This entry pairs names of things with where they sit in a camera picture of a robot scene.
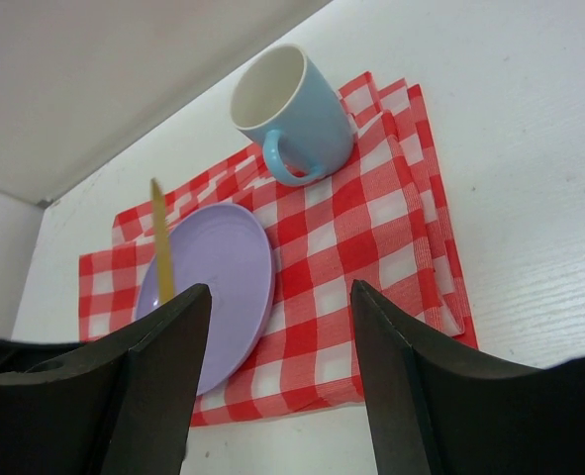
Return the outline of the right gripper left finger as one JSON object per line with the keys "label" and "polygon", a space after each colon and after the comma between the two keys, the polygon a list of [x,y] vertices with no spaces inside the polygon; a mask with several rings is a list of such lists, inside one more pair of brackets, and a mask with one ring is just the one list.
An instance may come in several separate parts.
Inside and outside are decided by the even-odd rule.
{"label": "right gripper left finger", "polygon": [[0,474],[176,474],[212,297],[196,284],[91,342],[0,338]]}

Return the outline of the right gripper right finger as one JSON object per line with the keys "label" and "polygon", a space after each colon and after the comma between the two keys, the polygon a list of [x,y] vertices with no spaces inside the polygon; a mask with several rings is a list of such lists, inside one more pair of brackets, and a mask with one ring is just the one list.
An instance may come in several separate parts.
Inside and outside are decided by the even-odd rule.
{"label": "right gripper right finger", "polygon": [[513,363],[409,316],[370,284],[351,288],[381,474],[585,474],[585,357]]}

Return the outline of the gold knife dark handle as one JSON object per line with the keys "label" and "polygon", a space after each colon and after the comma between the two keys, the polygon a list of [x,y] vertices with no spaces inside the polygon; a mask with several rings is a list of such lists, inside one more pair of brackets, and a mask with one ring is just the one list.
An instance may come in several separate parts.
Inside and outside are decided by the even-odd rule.
{"label": "gold knife dark handle", "polygon": [[165,197],[155,178],[150,181],[150,194],[159,304],[164,305],[175,296],[175,286],[169,231],[166,221]]}

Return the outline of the purple plastic plate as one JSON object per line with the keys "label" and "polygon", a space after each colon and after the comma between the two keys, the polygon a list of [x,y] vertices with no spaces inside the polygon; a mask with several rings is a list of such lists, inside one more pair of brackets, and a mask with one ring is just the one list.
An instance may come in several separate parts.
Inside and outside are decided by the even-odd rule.
{"label": "purple plastic plate", "polygon": [[271,314],[275,265],[261,223],[220,203],[191,213],[169,234],[176,292],[209,287],[212,310],[197,394],[232,376],[253,351]]}

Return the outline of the red white checkered cloth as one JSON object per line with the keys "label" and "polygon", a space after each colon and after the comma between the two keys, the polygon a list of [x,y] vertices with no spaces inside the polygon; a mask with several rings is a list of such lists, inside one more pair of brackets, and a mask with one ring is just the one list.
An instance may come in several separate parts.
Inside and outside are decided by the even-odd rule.
{"label": "red white checkered cloth", "polygon": [[349,307],[356,280],[436,330],[476,342],[420,86],[401,79],[378,88],[366,72],[340,97],[359,142],[334,175],[283,186],[249,145],[166,196],[171,226],[218,202],[247,208],[276,263],[264,335],[228,382],[197,399],[195,427],[361,402]]}

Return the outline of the light blue mug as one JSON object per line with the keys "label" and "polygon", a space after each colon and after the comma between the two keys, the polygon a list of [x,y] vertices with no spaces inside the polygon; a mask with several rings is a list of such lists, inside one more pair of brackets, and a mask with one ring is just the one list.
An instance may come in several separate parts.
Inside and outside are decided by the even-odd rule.
{"label": "light blue mug", "polygon": [[354,131],[340,98],[295,45],[274,47],[250,65],[232,94],[230,116],[261,146],[267,169],[285,186],[335,173],[353,150]]}

